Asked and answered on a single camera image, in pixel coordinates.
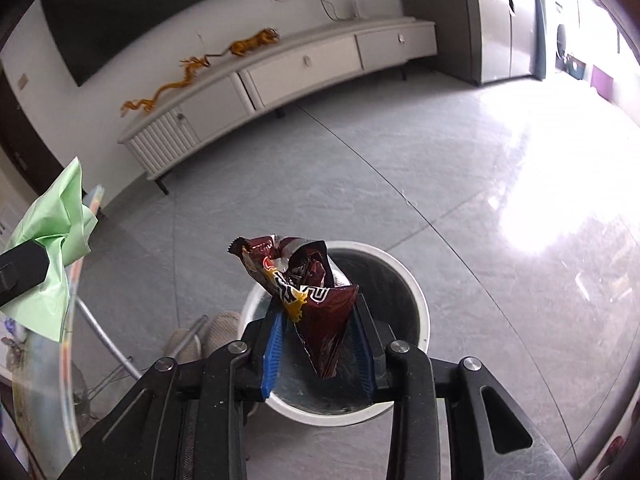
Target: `yellow logo on wrapper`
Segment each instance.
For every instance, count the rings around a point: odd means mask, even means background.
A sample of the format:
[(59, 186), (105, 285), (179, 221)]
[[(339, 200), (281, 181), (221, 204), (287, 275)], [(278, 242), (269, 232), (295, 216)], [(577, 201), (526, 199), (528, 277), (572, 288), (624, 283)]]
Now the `yellow logo on wrapper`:
[(294, 286), (289, 285), (269, 258), (265, 257), (262, 261), (262, 267), (269, 281), (276, 286), (278, 295), (284, 308), (287, 309), (290, 319), (294, 323), (299, 322), (302, 319), (302, 306), (306, 303), (306, 298), (309, 295), (308, 290), (297, 290)]

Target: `snack wrapper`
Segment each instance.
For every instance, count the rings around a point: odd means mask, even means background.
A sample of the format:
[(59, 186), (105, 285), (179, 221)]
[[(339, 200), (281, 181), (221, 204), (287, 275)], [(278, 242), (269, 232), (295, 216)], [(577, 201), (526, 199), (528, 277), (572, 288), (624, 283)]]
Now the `snack wrapper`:
[(332, 265), (320, 240), (236, 238), (229, 252), (249, 275), (280, 298), (320, 378), (329, 378), (347, 327), (358, 286)]

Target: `light green napkin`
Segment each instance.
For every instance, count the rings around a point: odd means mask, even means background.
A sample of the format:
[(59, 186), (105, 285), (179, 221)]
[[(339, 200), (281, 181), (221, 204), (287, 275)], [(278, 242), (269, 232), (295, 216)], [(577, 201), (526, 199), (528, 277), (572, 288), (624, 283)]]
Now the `light green napkin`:
[(29, 330), (60, 342), (69, 302), (65, 267), (89, 253), (87, 240), (96, 223), (82, 204), (82, 168), (75, 158), (31, 204), (5, 248), (36, 240), (49, 255), (47, 277), (0, 310)]

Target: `silver refrigerator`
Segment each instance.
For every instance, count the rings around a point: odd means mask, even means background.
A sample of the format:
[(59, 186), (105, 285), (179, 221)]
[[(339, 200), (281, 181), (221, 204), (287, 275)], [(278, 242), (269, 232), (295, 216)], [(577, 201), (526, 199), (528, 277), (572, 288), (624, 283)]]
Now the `silver refrigerator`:
[(484, 84), (534, 72), (536, 0), (402, 0), (436, 23), (437, 70)]

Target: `silver bolt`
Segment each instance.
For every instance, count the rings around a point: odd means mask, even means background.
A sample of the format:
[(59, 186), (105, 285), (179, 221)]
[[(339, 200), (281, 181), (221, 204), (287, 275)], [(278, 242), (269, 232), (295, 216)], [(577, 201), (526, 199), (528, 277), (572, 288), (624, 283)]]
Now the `silver bolt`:
[(247, 345), (244, 341), (233, 341), (229, 343), (227, 347), (232, 354), (244, 354), (247, 349)]
[(161, 357), (155, 362), (154, 368), (159, 372), (168, 372), (174, 367), (174, 360), (170, 357)]
[(467, 370), (471, 370), (472, 372), (477, 372), (480, 368), (482, 368), (482, 363), (480, 359), (477, 357), (466, 357), (462, 364)]
[(409, 351), (409, 343), (407, 341), (402, 341), (401, 339), (396, 339), (390, 346), (397, 354), (406, 354)]

